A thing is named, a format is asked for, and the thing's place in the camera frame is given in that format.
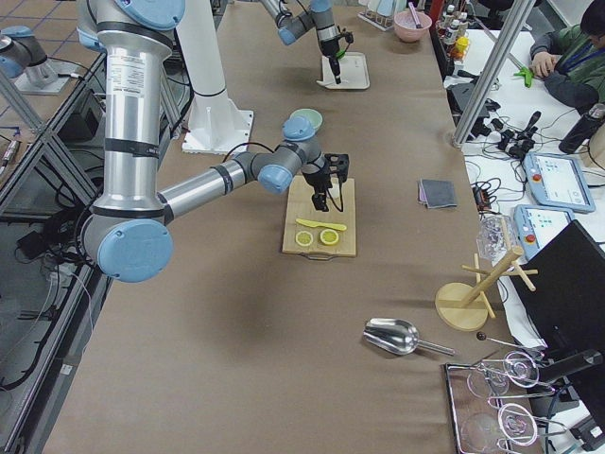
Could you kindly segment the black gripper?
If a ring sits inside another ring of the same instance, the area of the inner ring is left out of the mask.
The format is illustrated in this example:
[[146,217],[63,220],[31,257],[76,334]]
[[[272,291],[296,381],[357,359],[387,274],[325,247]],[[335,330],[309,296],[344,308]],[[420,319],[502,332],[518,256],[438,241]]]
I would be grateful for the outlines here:
[[339,38],[334,37],[327,40],[320,40],[321,54],[329,60],[330,69],[335,79],[335,84],[341,83],[341,70],[338,60]]
[[317,162],[309,163],[302,167],[302,174],[316,193],[311,198],[314,208],[321,210],[321,212],[328,212],[326,194],[332,187],[329,161],[326,158],[321,158]]

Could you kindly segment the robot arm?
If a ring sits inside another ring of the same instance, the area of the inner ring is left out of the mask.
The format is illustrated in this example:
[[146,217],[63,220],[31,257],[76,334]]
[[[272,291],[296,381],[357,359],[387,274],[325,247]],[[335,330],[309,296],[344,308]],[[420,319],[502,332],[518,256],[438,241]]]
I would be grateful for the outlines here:
[[311,1],[307,9],[294,16],[284,1],[261,0],[268,14],[278,28],[278,35],[284,45],[291,45],[306,32],[314,29],[317,34],[321,54],[328,59],[335,84],[341,83],[339,58],[343,55],[339,41],[352,42],[353,35],[336,25],[332,2]]
[[161,161],[164,62],[179,47],[195,98],[222,92],[223,75],[210,5],[205,1],[81,1],[80,42],[106,58],[104,186],[84,222],[84,251],[109,277],[138,283],[161,272],[173,252],[168,224],[203,204],[256,181],[280,194],[297,174],[325,208],[330,158],[311,123],[287,120],[273,151],[243,151],[165,190]]

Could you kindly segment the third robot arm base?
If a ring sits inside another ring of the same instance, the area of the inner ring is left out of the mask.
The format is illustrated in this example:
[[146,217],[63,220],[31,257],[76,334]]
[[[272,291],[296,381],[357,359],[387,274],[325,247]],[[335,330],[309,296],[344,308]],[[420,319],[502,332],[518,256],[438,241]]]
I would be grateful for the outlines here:
[[52,62],[27,26],[1,30],[1,70],[25,95],[57,95],[79,78],[74,63]]

